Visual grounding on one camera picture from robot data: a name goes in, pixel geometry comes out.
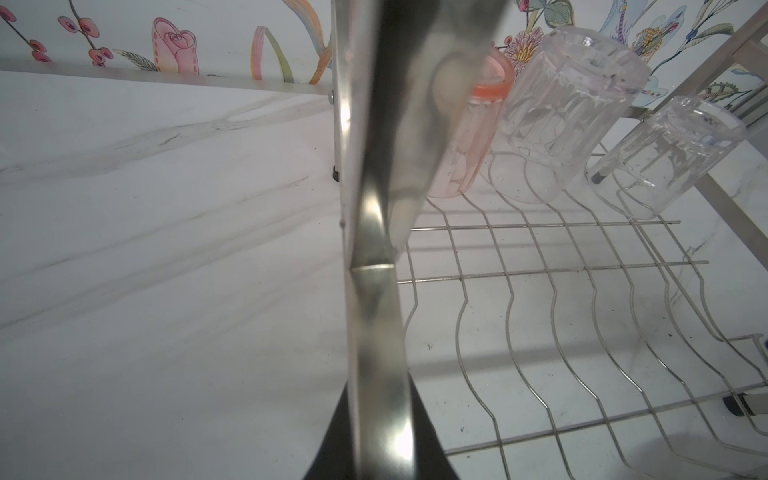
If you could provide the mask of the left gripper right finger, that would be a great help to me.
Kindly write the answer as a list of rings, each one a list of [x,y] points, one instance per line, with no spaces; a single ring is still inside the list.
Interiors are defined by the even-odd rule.
[[[414,380],[409,376],[414,428],[417,478],[420,480],[458,480],[447,459],[437,432],[421,400]]]

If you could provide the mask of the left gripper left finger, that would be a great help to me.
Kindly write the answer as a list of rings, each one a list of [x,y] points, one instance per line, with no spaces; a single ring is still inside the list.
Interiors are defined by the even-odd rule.
[[[345,384],[320,448],[304,480],[354,478],[353,435]]]

